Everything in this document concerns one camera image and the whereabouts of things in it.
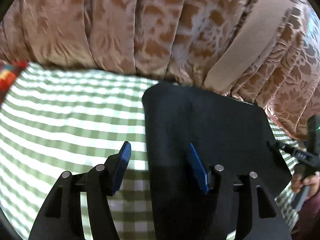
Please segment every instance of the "damask patterned fabric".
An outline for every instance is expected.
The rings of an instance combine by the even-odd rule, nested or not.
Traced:
[[[319,113],[319,19],[306,0],[225,95],[257,102],[294,138]],[[0,24],[0,59],[203,86],[257,0],[15,0]]]

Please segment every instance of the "finger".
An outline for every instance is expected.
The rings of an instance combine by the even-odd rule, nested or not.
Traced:
[[[291,190],[293,191],[293,193],[298,194],[301,189],[299,189],[299,188],[292,188]]]
[[[320,179],[318,176],[312,176],[307,180],[306,185],[310,185],[308,197],[314,196],[319,191]]]
[[[303,185],[303,182],[301,180],[299,181],[294,181],[291,183],[291,187],[292,188],[302,188],[304,185]]]
[[[317,175],[309,176],[303,180],[304,185],[319,184],[319,177]]]
[[[302,175],[295,173],[291,181],[300,181],[301,179],[302,179]]]

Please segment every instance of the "checkered fabric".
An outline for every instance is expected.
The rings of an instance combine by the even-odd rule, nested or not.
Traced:
[[[87,172],[126,140],[132,159],[120,191],[108,199],[112,216],[120,239],[155,239],[141,97],[156,83],[100,70],[44,70],[36,64],[21,73],[0,111],[0,205],[23,239],[63,171]],[[297,144],[271,121],[270,126],[277,139]],[[292,170],[295,160],[283,157]],[[276,199],[290,228],[297,220],[288,206],[291,197],[288,186]],[[90,240],[85,194],[81,208]]]

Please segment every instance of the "black cloth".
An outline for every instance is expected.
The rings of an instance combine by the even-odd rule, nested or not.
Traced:
[[[289,183],[285,161],[267,145],[275,138],[262,108],[167,82],[149,88],[142,102],[157,240],[199,239],[212,212],[186,160],[190,142],[207,164],[242,175],[257,172],[274,197]],[[230,232],[237,201],[235,194]]]

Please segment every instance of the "metal screw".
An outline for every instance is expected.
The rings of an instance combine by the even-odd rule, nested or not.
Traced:
[[[214,168],[215,168],[217,171],[223,171],[223,170],[224,170],[224,167],[223,167],[222,165],[220,165],[220,164],[215,165]]]
[[[97,170],[97,171],[103,171],[103,170],[104,170],[104,165],[103,165],[103,164],[99,164],[99,165],[96,167],[96,170]]]
[[[67,178],[67,177],[69,177],[69,175],[70,175],[70,172],[69,171],[65,171],[64,173],[62,173],[62,177],[63,178]]]
[[[250,177],[253,178],[253,179],[256,179],[256,178],[258,177],[258,174],[257,174],[256,172],[254,172],[254,171],[251,171],[251,172],[249,173],[249,175],[250,175]]]

